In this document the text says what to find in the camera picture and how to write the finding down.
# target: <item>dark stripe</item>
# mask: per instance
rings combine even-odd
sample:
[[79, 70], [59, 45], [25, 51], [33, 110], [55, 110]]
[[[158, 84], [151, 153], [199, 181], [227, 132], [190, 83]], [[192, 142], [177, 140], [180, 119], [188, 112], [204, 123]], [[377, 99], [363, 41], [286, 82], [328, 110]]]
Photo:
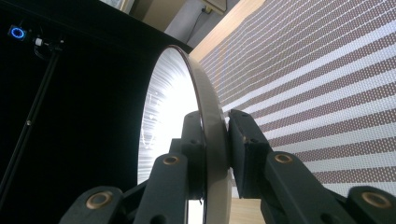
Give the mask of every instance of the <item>dark stripe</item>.
[[281, 127], [289, 126], [294, 123], [314, 119], [320, 116], [331, 114], [336, 111], [344, 110], [357, 105], [364, 105], [372, 101], [387, 98], [396, 94], [396, 83], [390, 83], [372, 90], [364, 91], [356, 95], [352, 95], [341, 100], [321, 105], [304, 112], [278, 119], [261, 126], [261, 130], [265, 132], [272, 131]]
[[[352, 15], [352, 14], [346, 14], [345, 16], [356, 16], [356, 15]], [[368, 21], [369, 19], [373, 18], [374, 14], [372, 13], [368, 13], [367, 15], [365, 15], [364, 17], [364, 21]], [[339, 23], [335, 24], [335, 27], [338, 26], [342, 26], [346, 20], [342, 19], [342, 20], [337, 20]], [[228, 91], [233, 91], [234, 88], [238, 88], [237, 90], [241, 89], [242, 87], [247, 87], [244, 92], [249, 92], [249, 91], [253, 91], [258, 89], [260, 86], [263, 85], [263, 83], [270, 83], [280, 77], [285, 76], [286, 74], [290, 73], [291, 71], [300, 68], [308, 63], [313, 62], [314, 60], [318, 59], [319, 57], [330, 53], [331, 51], [335, 50], [335, 49], [339, 49], [342, 46], [344, 46], [346, 43], [349, 43], [350, 41], [359, 38], [362, 35], [365, 35], [366, 33], [369, 33], [371, 31], [373, 31], [376, 28], [381, 27], [382, 25], [384, 25], [385, 23], [392, 21], [392, 17], [390, 15], [384, 15], [381, 18], [377, 18], [374, 21], [371, 21], [369, 24], [364, 25], [363, 27], [361, 27], [358, 30], [355, 30], [354, 32], [351, 32], [348, 35], [343, 36], [340, 39], [337, 39], [339, 36], [344, 35], [347, 31], [349, 30], [353, 30], [356, 27], [360, 26], [362, 24], [362, 20], [354, 20], [353, 22], [349, 23], [347, 25], [347, 27], [338, 29], [336, 31], [334, 31], [333, 33], [329, 33], [328, 35], [324, 36], [324, 37], [320, 37], [320, 39], [318, 41], [316, 41], [314, 44], [311, 44], [313, 41], [317, 40], [318, 37], [314, 36], [313, 38], [307, 38], [305, 39], [302, 43], [299, 43], [297, 46], [294, 46], [292, 48], [289, 48], [288, 50], [284, 51], [282, 54], [276, 56], [274, 59], [270, 60], [269, 62], [266, 63], [262, 63], [262, 62], [256, 62], [256, 64], [251, 64], [248, 68], [246, 68], [243, 71], [234, 71], [235, 74], [239, 77], [246, 77], [244, 79], [239, 79], [240, 81], [235, 81], [235, 78], [231, 78], [229, 79], [229, 81], [227, 83], [223, 83], [222, 86], [227, 86], [224, 90], [219, 90], [219, 98], [220, 100], [227, 105], [228, 103], [236, 100], [237, 98], [239, 98], [239, 96], [232, 96], [230, 98], [228, 98], [230, 96], [230, 94], [225, 94], [225, 92]], [[298, 37], [298, 39], [292, 39], [290, 42], [290, 45], [296, 41], [299, 41], [299, 39], [302, 39], [306, 36], [306, 34], [310, 34], [309, 32], [303, 32], [302, 34], [299, 34], [298, 36], [296, 36], [296, 38]], [[337, 39], [336, 41], [332, 42], [329, 46], [327, 46], [324, 49], [321, 49], [319, 51], [317, 51], [317, 53], [314, 54], [310, 54], [312, 51], [320, 49], [322, 46], [328, 44], [330, 41], [332, 41], [333, 39]], [[294, 54], [293, 56], [290, 57], [290, 55], [292, 55], [295, 51], [300, 50], [303, 47], [303, 50], [299, 51], [298, 54]], [[364, 52], [361, 51], [361, 57], [368, 55], [370, 52]], [[273, 64], [279, 62], [280, 60], [284, 59], [284, 58], [288, 58], [284, 63], [281, 63], [277, 66], [273, 66], [270, 69], [267, 69], [268, 67], [272, 66]], [[286, 91], [288, 88], [285, 87], [281, 87], [283, 91]]]
[[[381, 75], [382, 73], [385, 73], [389, 70], [396, 68], [395, 60], [396, 60], [396, 56], [393, 58], [387, 59], [385, 61], [382, 61], [381, 63], [376, 63], [369, 67], [366, 67], [364, 69], [356, 71], [348, 76], [340, 77], [340, 78], [338, 78], [334, 81], [328, 82], [322, 86], [318, 86], [310, 91], [306, 91], [299, 95], [295, 95], [295, 96], [293, 96], [285, 101], [282, 101], [280, 103], [265, 107], [263, 110], [255, 111], [255, 112], [251, 113], [250, 115], [253, 118], [264, 117], [265, 115], [275, 113], [276, 111], [288, 108], [292, 105], [300, 104], [304, 101], [310, 100], [312, 98], [318, 97], [318, 96], [326, 94], [328, 92], [336, 91], [338, 89], [344, 88], [344, 87], [349, 86], [354, 83], [357, 83], [357, 82], [367, 79], [369, 77], [375, 77], [375, 76]], [[240, 108], [239, 106], [237, 106], [236, 109], [243, 110], [244, 108]]]
[[395, 182], [396, 166], [317, 172], [313, 175], [322, 184]]
[[301, 161], [323, 161], [391, 151], [396, 151], [396, 137], [375, 139], [338, 147], [325, 147], [321, 149], [298, 152], [294, 155], [297, 156]]
[[394, 123], [396, 122], [395, 114], [396, 109], [386, 110], [383, 112], [359, 117], [356, 119], [341, 121], [338, 123], [303, 131], [300, 133], [293, 133], [286, 136], [273, 138], [269, 141], [272, 147], [280, 147], [334, 134], [352, 132], [365, 128]]

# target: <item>led light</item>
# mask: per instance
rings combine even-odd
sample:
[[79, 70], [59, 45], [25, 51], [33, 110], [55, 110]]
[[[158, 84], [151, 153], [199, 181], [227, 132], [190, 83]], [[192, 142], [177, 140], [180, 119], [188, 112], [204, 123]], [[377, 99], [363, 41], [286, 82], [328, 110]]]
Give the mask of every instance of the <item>led light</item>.
[[24, 31], [18, 27], [13, 28], [11, 34], [17, 39], [22, 39], [25, 36]]
[[26, 38], [26, 31], [23, 30], [21, 27], [11, 25], [8, 31], [8, 35], [17, 40], [23, 41]]

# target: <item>wooden panel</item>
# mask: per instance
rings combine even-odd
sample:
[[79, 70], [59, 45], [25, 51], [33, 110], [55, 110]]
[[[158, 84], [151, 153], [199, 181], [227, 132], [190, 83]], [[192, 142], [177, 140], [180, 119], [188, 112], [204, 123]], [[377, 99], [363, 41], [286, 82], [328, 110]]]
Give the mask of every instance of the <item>wooden panel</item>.
[[257, 10], [264, 2], [265, 0], [240, 0], [192, 51], [190, 56], [198, 62], [201, 61], [206, 54], [235, 30], [247, 16]]
[[265, 223], [258, 199], [232, 198], [230, 224], [262, 224]]

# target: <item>white stripe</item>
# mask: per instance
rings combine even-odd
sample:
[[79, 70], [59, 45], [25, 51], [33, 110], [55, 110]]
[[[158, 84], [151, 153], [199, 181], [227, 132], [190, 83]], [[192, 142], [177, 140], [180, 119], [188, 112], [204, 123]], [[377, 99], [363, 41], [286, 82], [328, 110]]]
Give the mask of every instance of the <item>white stripe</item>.
[[327, 114], [314, 119], [305, 120], [299, 123], [294, 123], [279, 129], [265, 132], [265, 136], [269, 139], [285, 136], [293, 133], [299, 133], [318, 127], [322, 127], [337, 122], [355, 119], [366, 115], [382, 112], [389, 109], [396, 108], [396, 96], [384, 98], [371, 102], [369, 104], [358, 105], [349, 109], [340, 110], [331, 114]]
[[313, 61], [312, 63], [308, 63], [307, 65], [289, 73], [288, 75], [286, 75], [284, 77], [281, 77], [267, 85], [264, 85], [255, 91], [251, 91], [251, 92], [247, 93], [246, 95], [242, 96], [241, 98], [224, 106], [224, 108], [225, 108], [225, 110], [229, 110], [229, 109], [234, 108], [238, 105], [241, 105], [242, 103], [248, 101], [249, 99], [252, 99], [258, 95], [264, 94], [270, 90], [273, 90], [274, 88], [276, 88], [280, 85], [290, 82], [290, 81], [294, 80], [295, 78], [302, 76], [303, 74], [311, 72], [328, 62], [334, 61], [334, 60], [336, 60], [336, 59], [338, 59], [338, 58], [340, 58], [340, 57], [342, 57], [356, 49], [362, 48], [362, 47], [376, 41], [377, 39], [380, 39], [386, 35], [390, 35], [394, 32], [396, 32], [396, 21], [392, 21], [392, 22], [382, 26], [381, 28], [376, 29], [375, 31], [371, 32], [370, 34], [364, 35], [364, 36], [356, 39], [355, 41], [352, 41], [352, 42], [344, 45], [340, 49], [337, 49], [337, 50]]
[[[340, 68], [337, 68], [335, 70], [332, 70], [331, 72], [317, 77], [315, 79], [312, 79], [310, 81], [305, 82], [304, 84], [294, 87], [288, 91], [284, 91], [274, 97], [271, 97], [269, 99], [266, 99], [264, 101], [261, 101], [255, 105], [251, 105], [249, 107], [247, 107], [246, 109], [244, 109], [247, 113], [252, 113], [254, 111], [263, 109], [267, 106], [270, 105], [274, 105], [274, 104], [278, 104], [279, 102], [285, 101], [295, 95], [299, 95], [303, 92], [312, 90], [318, 86], [324, 85], [326, 83], [329, 83], [331, 81], [336, 80], [337, 78], [340, 77], [344, 77], [347, 76], [348, 74], [354, 73], [356, 71], [359, 71], [365, 67], [371, 66], [375, 63], [380, 63], [382, 61], [385, 61], [388, 58], [391, 58], [393, 56], [396, 56], [396, 44], [389, 46], [385, 49], [381, 49], [375, 53], [372, 53], [370, 55], [367, 55], [353, 63], [349, 63], [347, 65], [344, 65]], [[247, 95], [239, 98], [238, 100], [226, 105], [223, 107], [223, 111], [228, 111], [242, 103], [244, 103], [246, 100], [251, 99], [253, 97], [256, 97], [258, 95], [263, 94], [264, 92], [259, 92], [259, 91], [269, 91], [274, 89], [275, 87], [278, 87], [288, 81], [291, 81], [295, 78], [297, 78], [297, 76], [301, 76], [303, 74], [301, 73], [297, 73], [297, 74], [293, 74], [291, 73], [289, 76], [286, 77], [281, 77], [277, 80], [275, 80], [274, 82], [271, 83], [271, 85], [266, 85], [263, 87], [258, 88], [255, 91], [251, 91], [250, 93], [248, 93]]]
[[[318, 51], [327, 48], [328, 45], [330, 45], [331, 43], [335, 42], [336, 40], [342, 38], [342, 37], [345, 36], [345, 35], [348, 35], [348, 34], [352, 33], [352, 32], [355, 31], [355, 30], [360, 29], [360, 28], [361, 28], [362, 26], [364, 26], [365, 24], [367, 24], [367, 23], [369, 23], [369, 22], [371, 22], [371, 21], [373, 21], [373, 20], [376, 20], [376, 19], [380, 18], [381, 16], [383, 16], [383, 15], [386, 14], [386, 13], [388, 13], [389, 11], [387, 11], [387, 12], [385, 12], [385, 13], [383, 13], [383, 14], [381, 14], [381, 15], [379, 15], [379, 16], [377, 16], [377, 17], [375, 17], [375, 18], [373, 18], [373, 19], [371, 19], [371, 20], [369, 20], [369, 21], [366, 21], [366, 22], [362, 23], [360, 26], [355, 27], [353, 30], [348, 31], [347, 33], [345, 33], [345, 34], [343, 34], [343, 35], [338, 36], [338, 37], [335, 38], [334, 40], [328, 42], [326, 45], [321, 46], [320, 48], [311, 51], [309, 54], [305, 55], [303, 58], [307, 57], [308, 55], [312, 55], [312, 54], [315, 55]], [[281, 53], [283, 53], [283, 52], [286, 51], [287, 49], [290, 49], [290, 48], [293, 47], [293, 46], [298, 46], [298, 44], [299, 44], [301, 41], [303, 41], [304, 39], [306, 39], [306, 38], [307, 38], [307, 37], [305, 37], [305, 38], [303, 38], [303, 39], [301, 39], [301, 40], [299, 40], [299, 41], [293, 43], [292, 45], [288, 46], [287, 48], [284, 48], [282, 51], [278, 52], [277, 55], [280, 55]], [[313, 45], [313, 44], [316, 43], [317, 41], [319, 41], [319, 39], [317, 39], [317, 40], [311, 42], [308, 46]], [[258, 71], [256, 76], [259, 76], [259, 75], [263, 74], [265, 71], [267, 71], [268, 69], [270, 69], [270, 68], [276, 66], [277, 64], [282, 64], [282, 63], [284, 63], [284, 62], [287, 61], [287, 59], [290, 58], [292, 55], [298, 54], [298, 53], [299, 53], [301, 50], [303, 50], [303, 49], [304, 49], [304, 48], [300, 48], [300, 49], [294, 51], [292, 54], [288, 55], [287, 57], [284, 57], [282, 60], [279, 60], [279, 61], [277, 61], [276, 63], [271, 64], [271, 66], [267, 66], [264, 70], [261, 70], [260, 72]], [[246, 64], [246, 65], [244, 66], [243, 69], [247, 68], [250, 64], [253, 64], [253, 63], [257, 62], [258, 60], [260, 60], [262, 57], [264, 57], [264, 55], [261, 55], [259, 58], [256, 58], [253, 62], [249, 62], [249, 64]], [[264, 63], [268, 62], [269, 60], [272, 60], [272, 59], [275, 58], [277, 55], [273, 56], [272, 58], [269, 58], [267, 61], [262, 62], [261, 64], [264, 64]], [[248, 71], [245, 71], [244, 74], [249, 74], [251, 71], [257, 69], [258, 67], [259, 67], [259, 65], [256, 66], [256, 67], [254, 67], [254, 68], [250, 68]], [[254, 78], [254, 77], [256, 77], [256, 76], [246, 77], [246, 79], [245, 79], [244, 81], [247, 81], [248, 79], [252, 79], [252, 78]], [[233, 83], [236, 82], [238, 79], [243, 78], [243, 77], [244, 77], [244, 76], [235, 78], [235, 79], [233, 80]], [[229, 91], [231, 91], [231, 90], [227, 90], [226, 92], [222, 92], [222, 93], [219, 95], [219, 97], [221, 97], [222, 95], [227, 94], [227, 92], [229, 92]]]
[[376, 182], [376, 183], [345, 183], [345, 184], [324, 184], [323, 187], [330, 189], [336, 193], [347, 196], [349, 190], [357, 186], [371, 186], [377, 189], [382, 189], [393, 196], [396, 196], [396, 183], [395, 182]]
[[297, 153], [325, 147], [338, 147], [347, 144], [360, 143], [394, 136], [396, 136], [396, 123], [391, 123], [348, 133], [339, 133], [332, 136], [316, 138], [285, 146], [273, 147], [273, 150]]
[[396, 151], [324, 161], [308, 161], [304, 164], [312, 173], [396, 166]]

